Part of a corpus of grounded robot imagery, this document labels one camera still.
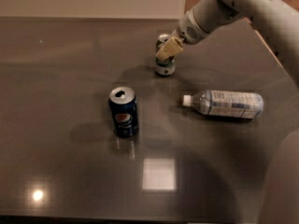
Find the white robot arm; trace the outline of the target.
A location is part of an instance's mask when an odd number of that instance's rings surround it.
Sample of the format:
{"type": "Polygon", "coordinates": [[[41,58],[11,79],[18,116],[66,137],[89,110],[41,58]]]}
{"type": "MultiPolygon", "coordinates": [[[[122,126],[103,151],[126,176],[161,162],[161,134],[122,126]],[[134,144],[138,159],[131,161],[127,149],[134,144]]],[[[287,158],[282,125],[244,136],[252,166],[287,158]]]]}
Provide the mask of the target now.
{"type": "MultiPolygon", "coordinates": [[[[299,85],[299,13],[282,0],[201,0],[178,23],[173,37],[158,49],[163,61],[197,44],[217,28],[243,17],[299,85]]],[[[257,224],[299,224],[299,130],[288,134],[270,163],[257,224]]]]}

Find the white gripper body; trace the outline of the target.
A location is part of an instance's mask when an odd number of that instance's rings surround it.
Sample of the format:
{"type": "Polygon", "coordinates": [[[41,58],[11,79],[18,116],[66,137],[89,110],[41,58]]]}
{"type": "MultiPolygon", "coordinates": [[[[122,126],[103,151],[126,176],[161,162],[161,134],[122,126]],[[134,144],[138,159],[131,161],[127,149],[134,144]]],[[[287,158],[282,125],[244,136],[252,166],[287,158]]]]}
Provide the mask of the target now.
{"type": "Polygon", "coordinates": [[[192,9],[179,20],[177,34],[188,45],[195,45],[208,37],[208,33],[195,20],[192,9]]]}

